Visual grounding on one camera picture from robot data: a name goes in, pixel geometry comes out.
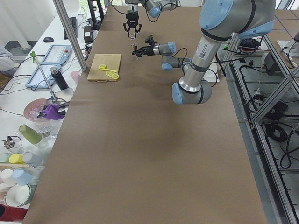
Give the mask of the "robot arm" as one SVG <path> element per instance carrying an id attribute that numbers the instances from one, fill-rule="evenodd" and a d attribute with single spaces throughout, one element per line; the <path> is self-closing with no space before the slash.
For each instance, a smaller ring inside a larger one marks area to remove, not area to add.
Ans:
<path id="1" fill-rule="evenodd" d="M 271 32 L 275 6 L 274 0 L 207 0 L 199 18 L 202 37 L 191 59 L 176 58 L 173 42 L 158 44 L 152 36 L 146 39 L 146 47 L 138 49 L 134 44 L 132 55 L 161 55 L 163 70 L 181 68 L 184 76 L 172 85 L 173 101 L 178 105 L 202 104 L 212 94 L 211 85 L 203 77 L 220 45 L 232 33 L 246 39 Z"/>
<path id="2" fill-rule="evenodd" d="M 121 12 L 112 7 L 120 14 L 125 15 L 126 22 L 123 23 L 124 31 L 129 39 L 135 39 L 141 31 L 142 24 L 139 23 L 139 5 L 141 4 L 150 22 L 155 22 L 163 11 L 172 11 L 181 6 L 179 0 L 126 0 L 127 11 Z"/>

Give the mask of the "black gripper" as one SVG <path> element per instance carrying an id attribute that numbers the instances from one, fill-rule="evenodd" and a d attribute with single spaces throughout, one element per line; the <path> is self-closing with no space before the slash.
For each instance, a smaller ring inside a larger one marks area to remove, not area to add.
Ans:
<path id="1" fill-rule="evenodd" d="M 142 24 L 138 24 L 139 15 L 137 11 L 128 10 L 126 14 L 127 22 L 123 23 L 123 27 L 125 32 L 127 32 L 129 36 L 130 28 L 135 28 L 135 37 L 140 33 Z"/>
<path id="2" fill-rule="evenodd" d="M 154 55 L 154 47 L 157 45 L 157 42 L 154 41 L 153 35 L 149 35 L 144 42 L 148 44 L 148 46 L 137 48 L 135 58 L 141 58 L 143 55 Z"/>

